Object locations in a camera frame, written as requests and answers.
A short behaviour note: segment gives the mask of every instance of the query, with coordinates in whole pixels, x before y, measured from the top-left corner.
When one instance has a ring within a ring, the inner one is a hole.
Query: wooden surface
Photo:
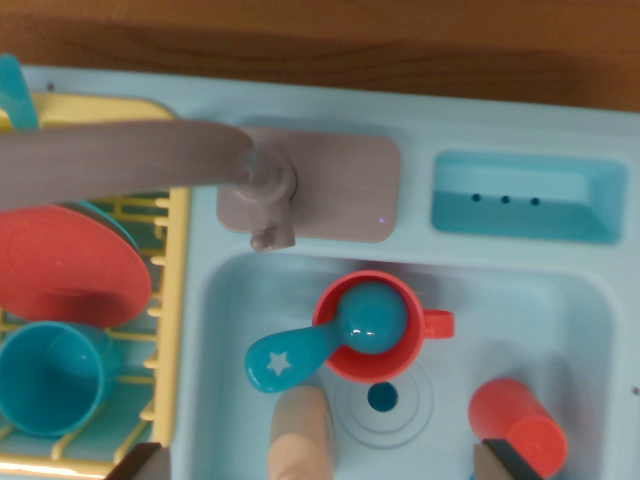
[[[0,0],[0,50],[640,112],[640,0]]]

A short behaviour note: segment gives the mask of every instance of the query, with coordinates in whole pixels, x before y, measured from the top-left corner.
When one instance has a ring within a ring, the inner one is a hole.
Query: yellow dish rack
[[[34,93],[33,101],[42,128],[173,118],[169,111],[143,100]],[[0,111],[0,133],[9,134],[10,131],[9,119]],[[155,344],[153,353],[140,366],[152,371],[152,374],[119,377],[121,384],[148,385],[153,389],[151,399],[140,410],[137,421],[132,423],[130,428],[127,426],[128,433],[123,435],[122,441],[113,452],[95,452],[95,455],[87,455],[85,452],[82,458],[72,458],[73,456],[67,456],[66,453],[73,447],[74,442],[82,441],[79,438],[82,437],[83,431],[100,417],[104,408],[80,429],[50,441],[51,444],[46,445],[46,448],[40,446],[38,454],[33,454],[30,447],[24,449],[27,453],[20,451],[20,442],[17,442],[17,447],[13,445],[12,448],[3,449],[3,444],[11,443],[12,436],[21,435],[11,425],[4,425],[0,428],[0,474],[104,478],[135,443],[149,438],[149,430],[151,441],[160,442],[165,446],[171,442],[179,369],[189,191],[172,189],[156,195],[123,196],[96,200],[93,203],[111,214],[118,222],[152,229],[155,237],[154,247],[140,245],[143,258],[158,277],[156,290],[147,309],[148,316],[156,319],[155,326],[151,331],[149,328],[144,331],[136,331],[135,328],[108,331],[114,339],[121,342]],[[19,319],[10,317],[0,310],[0,341],[22,323]],[[40,439],[33,439],[32,442],[40,442]]]

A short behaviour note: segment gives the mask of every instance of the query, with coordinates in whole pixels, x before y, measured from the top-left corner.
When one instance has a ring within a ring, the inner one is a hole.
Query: spoon handle
[[[0,55],[0,109],[9,116],[15,130],[37,130],[38,114],[31,101],[18,60]]]
[[[245,370],[261,392],[291,388],[314,373],[342,344],[334,322],[261,338],[249,347]]]

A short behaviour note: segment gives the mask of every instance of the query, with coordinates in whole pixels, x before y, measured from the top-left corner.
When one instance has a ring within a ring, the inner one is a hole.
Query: white star
[[[277,376],[280,376],[285,368],[291,368],[291,365],[287,362],[287,352],[280,355],[269,352],[269,356],[271,357],[271,363],[267,365],[267,368],[276,372]]]

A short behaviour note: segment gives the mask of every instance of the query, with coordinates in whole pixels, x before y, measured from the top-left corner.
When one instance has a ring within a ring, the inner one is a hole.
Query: dish drying rack
[[[172,118],[161,107],[140,100],[59,94],[34,94],[33,99],[43,128]],[[11,129],[3,114],[0,111],[0,133]],[[104,478],[136,443],[150,440],[168,446],[171,442],[189,191],[172,189],[92,203],[121,223],[136,240],[152,277],[152,298],[144,314],[107,330],[122,345],[127,364],[112,397],[82,427],[59,439],[28,437],[12,425],[0,423],[0,473]],[[24,323],[0,310],[0,342]],[[138,412],[132,415],[130,410],[135,405]]]

